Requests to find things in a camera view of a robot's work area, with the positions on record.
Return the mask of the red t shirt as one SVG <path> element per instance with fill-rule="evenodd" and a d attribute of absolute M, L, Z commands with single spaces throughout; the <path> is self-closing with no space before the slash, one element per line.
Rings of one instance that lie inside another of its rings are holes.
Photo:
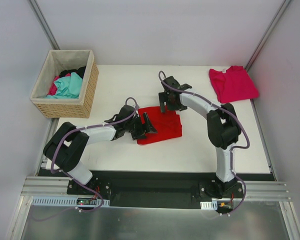
<path fill-rule="evenodd" d="M 147 113 L 150 122 L 157 133 L 147 133 L 145 139 L 138 139 L 138 145 L 158 143 L 182 136 L 182 124 L 180 115 L 175 111 L 161 112 L 159 106 L 149 106 L 138 110 L 142 123 L 145 123 L 143 114 Z"/>

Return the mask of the magenta t shirt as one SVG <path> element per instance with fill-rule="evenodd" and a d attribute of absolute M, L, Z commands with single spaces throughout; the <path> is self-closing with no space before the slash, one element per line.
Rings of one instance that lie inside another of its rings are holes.
<path fill-rule="evenodd" d="M 233 65 L 222 71 L 211 68 L 208 76 L 217 100 L 222 104 L 256 99 L 260 95 L 243 66 Z"/>

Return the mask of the wicker basket with cloth liner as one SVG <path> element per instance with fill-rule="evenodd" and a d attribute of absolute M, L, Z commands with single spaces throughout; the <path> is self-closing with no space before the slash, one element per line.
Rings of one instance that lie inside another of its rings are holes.
<path fill-rule="evenodd" d="M 30 100 L 46 118 L 88 118 L 98 75 L 92 50 L 50 50 Z"/>

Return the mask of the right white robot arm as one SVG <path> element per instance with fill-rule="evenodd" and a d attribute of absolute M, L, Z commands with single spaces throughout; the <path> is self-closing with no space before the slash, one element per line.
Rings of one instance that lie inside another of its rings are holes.
<path fill-rule="evenodd" d="M 192 86 L 189 84 L 179 84 L 173 76 L 161 78 L 160 81 L 164 88 L 158 94 L 161 112 L 190 108 L 206 119 L 208 138 L 216 150 L 217 169 L 215 180 L 205 188 L 205 193 L 217 199 L 227 197 L 237 183 L 232 148 L 242 132 L 233 105 L 216 105 L 191 91 Z"/>

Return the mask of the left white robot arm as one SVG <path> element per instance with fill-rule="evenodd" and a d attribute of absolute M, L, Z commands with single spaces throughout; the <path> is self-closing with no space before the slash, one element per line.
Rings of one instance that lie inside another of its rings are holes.
<path fill-rule="evenodd" d="M 146 139 L 146 134 L 157 134 L 146 112 L 138 111 L 125 104 L 112 118 L 102 124 L 76 127 L 64 122 L 43 149 L 43 155 L 51 160 L 52 170 L 61 170 L 77 180 L 78 188 L 89 195 L 95 191 L 96 183 L 92 172 L 81 162 L 88 145 L 117 140 L 130 133 L 133 140 Z"/>

